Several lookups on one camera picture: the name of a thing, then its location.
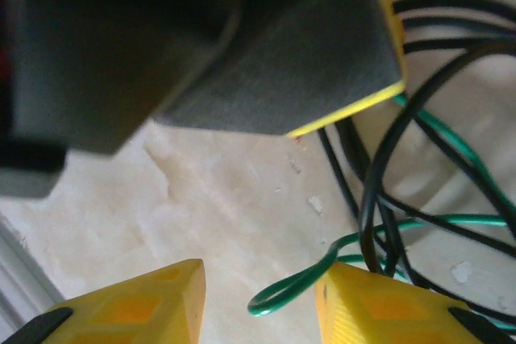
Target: beige floor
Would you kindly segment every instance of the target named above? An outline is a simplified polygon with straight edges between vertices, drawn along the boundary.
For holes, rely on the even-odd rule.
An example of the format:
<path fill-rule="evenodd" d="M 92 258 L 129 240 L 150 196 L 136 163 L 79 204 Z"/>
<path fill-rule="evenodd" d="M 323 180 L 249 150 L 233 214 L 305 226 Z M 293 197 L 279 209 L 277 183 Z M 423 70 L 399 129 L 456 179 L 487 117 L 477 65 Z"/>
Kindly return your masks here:
<path fill-rule="evenodd" d="M 437 54 L 410 58 L 410 84 L 440 62 Z M 514 62 L 482 61 L 431 103 L 485 157 L 513 197 L 514 79 Z M 386 103 L 357 118 L 371 148 L 395 113 Z M 385 183 L 428 211 L 492 211 L 414 128 L 397 149 Z M 72 153 L 48 199 L 2 199 L 0 211 L 66 297 L 203 258 L 203 344 L 319 342 L 311 292 L 268 317 L 248 316 L 246 304 L 355 230 L 316 136 L 295 143 L 152 122 L 111 160 Z M 486 232 L 510 240 L 504 230 Z M 430 278 L 516 314 L 514 262 L 439 232 L 410 234 L 407 241 L 410 257 Z"/>

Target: yellow edge trim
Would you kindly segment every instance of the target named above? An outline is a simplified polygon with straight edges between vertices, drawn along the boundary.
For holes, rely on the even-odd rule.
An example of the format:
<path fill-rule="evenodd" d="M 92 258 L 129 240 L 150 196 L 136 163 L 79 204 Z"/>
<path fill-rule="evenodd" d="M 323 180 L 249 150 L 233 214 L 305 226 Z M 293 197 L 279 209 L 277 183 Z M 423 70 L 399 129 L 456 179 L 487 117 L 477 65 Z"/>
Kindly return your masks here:
<path fill-rule="evenodd" d="M 353 102 L 351 105 L 345 106 L 342 109 L 336 110 L 324 116 L 318 120 L 315 120 L 305 126 L 302 126 L 298 129 L 295 129 L 287 134 L 289 137 L 298 137 L 306 135 L 311 131 L 316 131 L 326 125 L 332 124 L 335 121 L 339 121 L 345 117 L 351 116 L 361 110 L 369 108 L 377 104 L 378 102 L 382 102 L 389 98 L 392 98 L 403 91 L 405 88 L 405 83 L 403 81 L 396 82 L 395 84 L 388 86 L 385 89 L 380 90 L 374 94 L 371 94 L 357 102 Z"/>

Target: black wire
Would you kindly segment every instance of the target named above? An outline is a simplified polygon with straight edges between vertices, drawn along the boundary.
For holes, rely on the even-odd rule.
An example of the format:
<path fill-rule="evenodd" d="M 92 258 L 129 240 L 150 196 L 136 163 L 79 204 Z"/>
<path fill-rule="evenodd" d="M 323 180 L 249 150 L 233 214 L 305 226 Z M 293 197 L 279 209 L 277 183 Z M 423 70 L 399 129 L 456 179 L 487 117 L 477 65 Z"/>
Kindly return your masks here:
<path fill-rule="evenodd" d="M 353 197 L 353 193 L 349 188 L 349 185 L 347 184 L 342 169 L 340 168 L 339 161 L 337 160 L 337 156 L 333 151 L 333 147 L 331 146 L 330 139 L 328 138 L 326 130 L 322 128 L 319 129 L 317 133 L 319 135 L 319 138 L 321 139 L 322 147 L 324 148 L 324 151 L 327 154 L 331 170 L 333 171 L 335 178 L 337 179 L 337 184 L 340 187 L 340 192 L 343 194 L 344 200 L 346 201 L 347 206 L 349 207 L 349 210 L 351 211 L 353 217 L 358 218 L 358 205 L 356 204 L 356 200 Z"/>
<path fill-rule="evenodd" d="M 347 203 L 347 206 L 349 207 L 352 216 L 355 219 L 358 219 L 358 205 L 356 204 L 356 200 L 353 197 L 353 193 L 351 189 L 349 188 L 349 184 L 346 181 L 346 178 L 344 177 L 344 174 L 342 172 L 342 168 L 340 167 L 339 160 L 337 159 L 337 156 L 333 150 L 333 147 L 331 146 L 330 139 L 328 138 L 328 135 L 326 133 L 326 130 L 324 128 L 319 129 L 318 136 L 321 140 L 322 147 L 324 148 L 325 153 L 327 154 L 328 161 L 330 162 L 331 170 L 333 171 L 335 178 L 337 180 L 337 184 L 339 185 L 340 192 L 344 196 L 344 200 Z M 385 267 L 389 267 L 389 273 L 392 271 L 392 275 L 394 275 L 394 272 L 396 271 L 396 264 L 397 264 L 397 254 L 393 249 L 390 247 L 389 244 L 385 244 L 384 241 L 381 240 L 381 238 L 378 235 L 374 235 L 374 241 L 376 245 L 385 252 L 386 254 L 386 260 L 387 265 Z"/>
<path fill-rule="evenodd" d="M 335 128 L 337 129 L 337 133 L 339 134 L 341 144 L 347 144 L 346 141 L 343 141 L 343 136 L 347 135 L 349 137 L 355 137 L 356 141 L 354 143 L 356 145 L 356 150 L 354 149 L 354 147 L 343 146 L 343 151 L 348 160 L 356 160 L 356 162 L 354 162 L 352 165 L 352 169 L 354 170 L 359 180 L 363 182 L 367 168 L 369 167 L 371 160 L 369 159 L 368 153 L 365 150 L 364 144 L 360 140 L 356 128 L 352 125 L 352 122 L 351 125 L 349 125 L 350 121 L 344 119 L 340 122 L 336 122 Z M 391 209 L 389 209 L 386 205 L 379 201 L 377 202 L 377 206 L 380 211 L 381 219 L 384 223 L 392 224 L 392 222 L 396 222 L 394 213 Z M 386 234 L 385 237 L 387 243 L 385 246 L 381 246 L 382 250 L 385 253 L 385 275 L 391 277 L 394 276 L 397 263 L 401 260 L 400 268 L 405 274 L 406 278 L 412 284 L 417 284 L 417 279 L 415 279 L 412 276 L 410 263 L 408 258 L 406 257 L 405 248 L 401 240 L 401 235 L 399 235 L 399 231 L 397 234 Z"/>
<path fill-rule="evenodd" d="M 340 137 L 341 144 L 343 146 L 344 154 L 347 158 L 347 161 L 349 162 L 350 166 L 352 167 L 352 170 L 357 175 L 357 177 L 363 181 L 364 180 L 364 174 L 363 174 L 364 170 L 361 169 L 360 166 L 358 166 L 357 160 L 359 158 L 361 158 L 362 160 L 366 159 L 366 158 L 368 158 L 368 155 L 367 155 L 367 152 L 365 151 L 365 147 L 364 147 L 360 137 L 348 135 L 349 131 L 351 131 L 351 132 L 354 131 L 355 133 L 357 133 L 352 119 L 345 118 L 344 120 L 342 120 L 340 122 L 336 122 L 335 126 L 338 127 L 339 137 Z M 404 205 L 401 202 L 394 200 L 392 197 L 388 196 L 387 194 L 380 194 L 379 197 L 380 197 L 381 201 L 383 201 L 387 205 L 391 205 L 392 209 L 396 210 L 398 212 L 401 212 L 401 213 L 407 213 L 407 212 L 417 213 L 418 212 L 418 211 L 410 208 L 408 205 Z M 503 247 L 502 250 L 507 247 L 509 247 L 509 249 L 512 248 L 509 245 L 506 245 L 506 247 Z M 511 316 L 511 315 L 506 315 L 504 313 L 500 314 L 497 311 L 494 311 L 492 309 L 487 309 L 486 307 L 484 307 L 482 305 L 478 305 L 478 304 L 474 303 L 473 301 L 470 301 L 461 296 L 458 296 L 455 293 L 452 293 L 452 292 L 448 291 L 447 289 L 442 288 L 440 285 L 430 281 L 429 279 L 427 279 L 425 276 L 422 276 L 420 273 L 418 273 L 414 269 L 412 269 L 412 276 L 413 276 L 413 278 L 415 278 L 414 282 L 422 288 L 430 288 L 436 292 L 440 292 L 440 293 L 450 296 L 454 299 L 461 300 L 461 301 L 467 303 L 471 309 L 473 309 L 479 313 L 483 313 L 484 315 L 489 316 L 491 318 L 496 318 L 500 321 L 504 321 L 509 324 L 516 323 L 516 317 Z"/>
<path fill-rule="evenodd" d="M 397 0 L 393 4 L 396 14 L 438 7 L 481 11 L 516 23 L 516 9 L 496 0 Z"/>
<path fill-rule="evenodd" d="M 415 30 L 420 27 L 455 27 L 470 32 L 479 32 L 488 35 L 516 36 L 516 31 L 494 23 L 456 16 L 414 16 L 403 19 L 403 28 Z"/>
<path fill-rule="evenodd" d="M 393 125 L 388 129 L 384 138 L 378 147 L 377 153 L 372 159 L 371 166 L 368 170 L 366 181 L 364 183 L 364 195 L 360 207 L 359 228 L 361 232 L 360 246 L 363 249 L 364 259 L 369 270 L 374 272 L 382 272 L 380 263 L 374 254 L 372 236 L 372 217 L 374 214 L 374 203 L 376 196 L 381 188 L 381 177 L 383 176 L 389 158 L 396 147 L 397 142 L 401 138 L 410 121 L 415 118 L 418 112 L 423 108 L 424 104 L 430 97 L 440 89 L 443 84 L 451 77 L 455 76 L 459 71 L 480 58 L 491 56 L 494 54 L 506 54 L 516 56 L 516 42 L 490 42 L 476 46 L 469 52 L 458 56 L 450 63 L 444 65 L 436 74 L 434 74 L 425 84 L 415 93 L 408 101 L 406 108 L 397 116 Z M 494 201 L 496 210 L 507 221 L 507 226 L 511 234 L 516 237 L 516 214 L 508 208 L 507 204 L 502 201 Z"/>
<path fill-rule="evenodd" d="M 516 23 L 516 9 L 512 6 L 493 0 L 401 0 L 394 3 L 394 10 L 398 13 L 432 7 L 454 7 L 478 10 Z M 410 42 L 404 45 L 404 50 L 407 54 L 411 52 L 443 49 L 466 49 L 468 52 L 442 67 L 409 100 L 406 108 L 400 113 L 393 125 L 389 128 L 385 137 L 382 139 L 381 145 L 373 157 L 373 161 L 370 160 L 353 121 L 350 118 L 346 118 L 335 123 L 347 161 L 359 180 L 364 183 L 365 191 L 359 213 L 360 246 L 362 248 L 364 259 L 366 260 L 366 264 L 370 270 L 382 272 L 374 247 L 375 244 L 372 243 L 373 240 L 376 243 L 376 246 L 385 252 L 387 265 L 383 271 L 384 274 L 393 276 L 393 269 L 396 267 L 397 263 L 398 267 L 405 272 L 407 278 L 409 278 L 414 284 L 423 288 L 430 288 L 446 296 L 461 300 L 471 309 L 478 313 L 482 313 L 487 317 L 503 321 L 511 325 L 516 325 L 516 316 L 498 312 L 496 310 L 486 308 L 483 305 L 476 304 L 471 300 L 464 299 L 463 297 L 442 288 L 440 285 L 433 283 L 425 276 L 415 271 L 410 266 L 408 259 L 402 258 L 405 253 L 405 248 L 403 246 L 401 235 L 397 230 L 394 213 L 400 213 L 408 217 L 417 218 L 421 222 L 427 222 L 433 226 L 441 228 L 442 230 L 446 230 L 447 232 L 482 243 L 485 246 L 507 254 L 512 258 L 516 257 L 516 248 L 495 238 L 490 238 L 475 231 L 450 224 L 441 218 L 432 217 L 430 214 L 424 213 L 410 205 L 407 205 L 406 203 L 398 201 L 385 192 L 382 183 L 382 177 L 386 169 L 386 164 L 389 161 L 390 154 L 408 123 L 414 119 L 423 132 L 432 142 L 435 143 L 444 155 L 446 155 L 459 169 L 461 169 L 483 192 L 486 198 L 493 204 L 497 212 L 507 221 L 507 225 L 510 228 L 511 233 L 514 235 L 514 220 L 516 218 L 516 214 L 512 213 L 510 205 L 499 198 L 497 193 L 493 192 L 490 184 L 485 181 L 483 175 L 477 171 L 474 165 L 472 165 L 454 147 L 450 146 L 443 138 L 441 138 L 438 132 L 417 118 L 417 113 L 420 111 L 426 100 L 430 98 L 443 83 L 474 60 L 492 54 L 516 56 L 516 40 L 514 40 L 516 32 L 510 28 L 499 26 L 496 23 L 485 23 L 476 19 L 447 16 L 408 18 L 404 21 L 404 24 L 407 29 L 436 25 L 459 27 L 467 31 L 480 32 L 489 36 L 475 38 L 428 39 Z M 383 243 L 377 242 L 379 237 L 375 234 L 374 229 L 372 228 L 372 219 L 376 206 L 380 210 L 382 221 L 384 222 L 384 228 L 386 230 L 386 241 Z M 390 255 L 394 251 L 398 255 L 394 256 L 393 259 L 389 259 Z M 516 329 L 504 329 L 504 331 L 513 334 L 516 332 Z"/>

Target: tangled cables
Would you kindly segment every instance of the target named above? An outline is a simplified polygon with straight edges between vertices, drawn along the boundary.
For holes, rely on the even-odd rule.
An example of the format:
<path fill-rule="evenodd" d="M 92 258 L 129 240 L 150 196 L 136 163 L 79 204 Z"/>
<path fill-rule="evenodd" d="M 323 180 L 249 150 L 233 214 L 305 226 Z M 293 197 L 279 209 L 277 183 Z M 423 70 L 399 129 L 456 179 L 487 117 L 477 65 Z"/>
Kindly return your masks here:
<path fill-rule="evenodd" d="M 516 9 L 494 0 L 400 0 L 394 3 L 393 8 L 398 15 L 407 11 L 433 8 L 467 9 L 493 15 L 516 26 Z M 369 271 L 391 277 L 398 274 L 413 285 L 462 300 L 472 310 L 486 316 L 499 328 L 514 334 L 516 316 L 464 299 L 415 271 L 406 254 L 401 231 L 411 227 L 432 225 L 516 259 L 516 247 L 460 226 L 483 224 L 507 227 L 516 238 L 516 205 L 497 186 L 480 156 L 450 127 L 423 109 L 434 93 L 471 63 L 493 55 L 516 56 L 516 27 L 509 28 L 501 23 L 446 15 L 412 16 L 403 19 L 402 22 L 406 30 L 441 26 L 469 31 L 472 36 L 417 40 L 404 45 L 406 55 L 430 50 L 460 49 L 462 52 L 428 78 L 413 96 L 407 97 L 401 94 L 394 98 L 402 110 L 385 133 L 377 152 L 372 157 L 367 153 L 351 118 L 345 118 L 335 124 L 347 162 L 364 185 L 360 206 L 349 188 L 326 131 L 324 129 L 318 131 L 335 178 L 352 216 L 357 221 L 359 232 L 333 242 L 328 252 L 314 266 L 258 293 L 249 303 L 248 310 L 253 315 L 264 315 L 279 309 L 314 284 L 336 260 L 345 263 L 365 262 Z M 493 205 L 497 214 L 430 215 L 399 201 L 384 190 L 383 175 L 387 163 L 399 139 L 412 121 L 415 121 L 439 150 L 478 187 Z M 380 226 L 373 225 L 375 209 L 378 209 L 381 216 Z M 397 221 L 396 214 L 402 214 L 406 219 Z M 339 256 L 340 249 L 354 242 L 360 243 L 362 255 Z"/>

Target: green wire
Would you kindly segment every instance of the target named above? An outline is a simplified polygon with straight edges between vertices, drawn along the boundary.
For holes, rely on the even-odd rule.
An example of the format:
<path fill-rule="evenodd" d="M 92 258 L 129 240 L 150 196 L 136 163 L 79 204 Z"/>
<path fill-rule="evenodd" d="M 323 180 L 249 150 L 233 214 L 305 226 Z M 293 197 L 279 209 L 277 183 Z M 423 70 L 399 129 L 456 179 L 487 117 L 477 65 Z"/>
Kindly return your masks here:
<path fill-rule="evenodd" d="M 477 224 L 488 226 L 505 226 L 506 223 L 497 215 L 468 215 L 468 214 L 448 214 L 436 215 L 454 224 Z M 398 222 L 401 230 L 414 227 L 421 227 L 423 224 L 416 219 L 404 219 Z M 383 225 L 374 228 L 377 234 L 383 234 Z M 248 311 L 253 316 L 264 316 L 277 311 L 290 301 L 295 299 L 327 272 L 335 261 L 345 263 L 362 262 L 361 255 L 347 255 L 339 257 L 339 250 L 352 243 L 359 241 L 358 233 L 350 234 L 337 239 L 330 245 L 328 252 L 315 265 L 300 271 L 290 277 L 272 284 L 256 294 L 248 304 Z"/>
<path fill-rule="evenodd" d="M 405 107 L 408 101 L 405 94 L 398 94 L 394 97 L 394 101 Z M 502 192 L 500 187 L 495 183 L 493 177 L 489 173 L 489 170 L 482 162 L 480 156 L 466 143 L 464 139 L 462 139 L 456 132 L 453 131 L 448 125 L 444 122 L 440 121 L 433 114 L 427 112 L 426 110 L 421 110 L 418 116 L 432 129 L 438 131 L 445 140 L 447 140 L 457 151 L 462 153 L 466 159 L 472 164 L 473 167 L 477 169 L 477 171 L 484 177 L 487 183 L 491 186 L 491 188 L 497 193 L 497 195 L 504 201 L 514 213 L 516 213 L 516 205 Z"/>

